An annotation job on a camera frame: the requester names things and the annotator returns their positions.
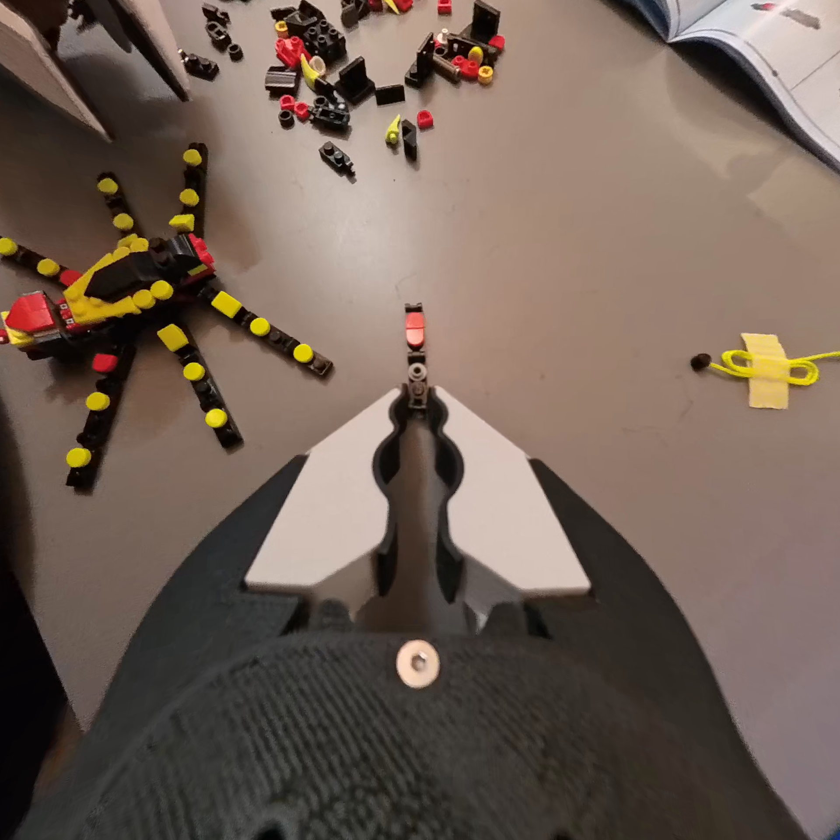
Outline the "black yellow lego spider model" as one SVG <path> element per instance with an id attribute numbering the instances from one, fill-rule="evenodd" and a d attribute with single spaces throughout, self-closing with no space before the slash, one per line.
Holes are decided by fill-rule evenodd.
<path id="1" fill-rule="evenodd" d="M 121 183 L 101 173 L 97 189 L 113 226 L 121 234 L 114 250 L 83 272 L 69 269 L 8 237 L 2 261 L 61 286 L 52 299 L 37 290 L 2 311 L 2 345 L 32 361 L 75 362 L 86 354 L 98 374 L 86 399 L 87 418 L 66 456 L 66 485 L 91 490 L 109 444 L 112 426 L 129 379 L 139 339 L 156 333 L 182 368 L 203 420 L 223 449 L 243 443 L 220 388 L 183 320 L 184 310 L 202 303 L 279 356 L 317 377 L 333 363 L 215 285 L 215 260 L 204 239 L 208 148 L 190 143 L 183 155 L 181 212 L 170 220 L 173 235 L 147 238 L 132 213 Z"/>

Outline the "pile of loose lego pieces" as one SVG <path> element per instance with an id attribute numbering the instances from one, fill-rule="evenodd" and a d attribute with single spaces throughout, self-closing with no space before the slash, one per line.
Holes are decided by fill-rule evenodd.
<path id="1" fill-rule="evenodd" d="M 381 14 L 388 8 L 402 15 L 414 2 L 342 1 L 340 21 L 335 27 L 312 2 L 275 7 L 270 10 L 276 32 L 277 63 L 269 66 L 264 87 L 279 105 L 278 122 L 283 130 L 298 123 L 309 123 L 330 135 L 345 135 L 351 127 L 351 108 L 373 97 L 377 107 L 390 107 L 405 101 L 406 86 L 419 90 L 433 76 L 453 85 L 463 80 L 489 86 L 494 79 L 506 39 L 499 32 L 500 12 L 487 2 L 474 2 L 468 26 L 460 32 L 441 28 L 429 33 L 417 48 L 404 83 L 376 85 L 366 68 L 365 58 L 357 56 L 339 68 L 331 81 L 328 70 L 348 55 L 344 30 L 351 29 L 369 14 Z M 220 7 L 203 3 L 205 31 L 212 46 L 232 61 L 244 58 L 242 47 L 229 33 L 230 16 Z M 301 80 L 313 95 L 305 101 L 299 95 Z M 385 130 L 385 144 L 396 151 L 401 148 L 406 159 L 418 162 L 419 131 L 430 130 L 434 116 L 420 109 L 414 120 L 395 116 Z"/>

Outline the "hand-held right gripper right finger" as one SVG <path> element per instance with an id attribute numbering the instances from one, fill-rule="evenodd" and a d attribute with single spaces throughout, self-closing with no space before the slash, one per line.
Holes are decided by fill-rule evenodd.
<path id="1" fill-rule="evenodd" d="M 436 572 L 476 632 L 498 605 L 588 595 L 592 583 L 530 457 L 440 386 L 427 403 L 444 485 Z"/>

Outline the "yellow tape strip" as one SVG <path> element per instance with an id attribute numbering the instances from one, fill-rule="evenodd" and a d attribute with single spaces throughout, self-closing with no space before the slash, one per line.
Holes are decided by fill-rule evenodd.
<path id="1" fill-rule="evenodd" d="M 749 406 L 783 411 L 790 401 L 790 362 L 774 334 L 743 333 L 749 369 Z"/>

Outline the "lego instruction booklet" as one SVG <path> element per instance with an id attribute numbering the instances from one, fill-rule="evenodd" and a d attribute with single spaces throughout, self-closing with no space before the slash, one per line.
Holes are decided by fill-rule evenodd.
<path id="1" fill-rule="evenodd" d="M 761 99 L 793 140 L 839 172 L 838 1 L 624 1 L 667 47 Z"/>

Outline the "small black red lego assembly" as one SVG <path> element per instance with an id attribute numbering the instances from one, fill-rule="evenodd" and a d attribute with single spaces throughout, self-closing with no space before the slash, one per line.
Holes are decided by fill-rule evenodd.
<path id="1" fill-rule="evenodd" d="M 414 413 L 425 414 L 428 399 L 428 374 L 426 351 L 426 317 L 421 302 L 404 306 L 404 333 L 406 340 L 407 398 Z"/>

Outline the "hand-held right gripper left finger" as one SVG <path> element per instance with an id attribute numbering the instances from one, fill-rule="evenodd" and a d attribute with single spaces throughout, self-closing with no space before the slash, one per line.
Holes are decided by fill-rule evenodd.
<path id="1" fill-rule="evenodd" d="M 389 503 L 374 473 L 395 430 L 392 388 L 313 446 L 245 574 L 250 592 L 342 603 L 355 617 L 378 595 L 375 554 Z"/>

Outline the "cardboard box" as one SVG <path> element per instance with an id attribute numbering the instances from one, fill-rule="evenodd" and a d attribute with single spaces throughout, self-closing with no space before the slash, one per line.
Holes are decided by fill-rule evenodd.
<path id="1" fill-rule="evenodd" d="M 182 102 L 190 82 L 161 2 L 1 2 L 1 65 L 41 101 L 111 141 L 112 131 L 58 57 L 67 20 L 101 26 L 124 52 L 137 50 Z"/>

